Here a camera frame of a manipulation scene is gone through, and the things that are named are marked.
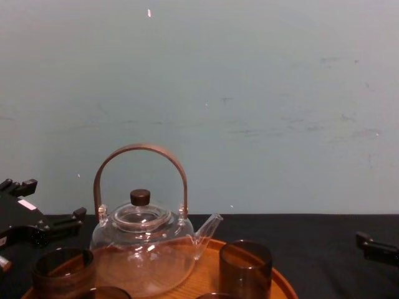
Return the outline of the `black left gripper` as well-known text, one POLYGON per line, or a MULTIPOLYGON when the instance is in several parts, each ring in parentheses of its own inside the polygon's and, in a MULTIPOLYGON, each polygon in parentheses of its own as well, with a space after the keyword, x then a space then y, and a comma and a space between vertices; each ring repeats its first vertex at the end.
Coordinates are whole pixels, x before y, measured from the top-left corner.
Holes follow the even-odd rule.
POLYGON ((1 190, 1 237, 31 237, 32 243, 45 247, 49 243, 77 235, 87 210, 81 207, 58 221, 51 222, 36 206, 18 197, 35 193, 37 180, 23 182, 6 179, 1 190))

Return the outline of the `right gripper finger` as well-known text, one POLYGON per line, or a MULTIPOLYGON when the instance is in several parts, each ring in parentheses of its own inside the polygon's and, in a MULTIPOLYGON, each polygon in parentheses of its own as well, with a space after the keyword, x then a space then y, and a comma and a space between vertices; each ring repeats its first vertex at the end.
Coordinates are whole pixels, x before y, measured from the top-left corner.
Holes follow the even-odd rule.
POLYGON ((355 234, 355 243, 366 260, 398 267, 398 246, 378 242, 364 232, 355 234))

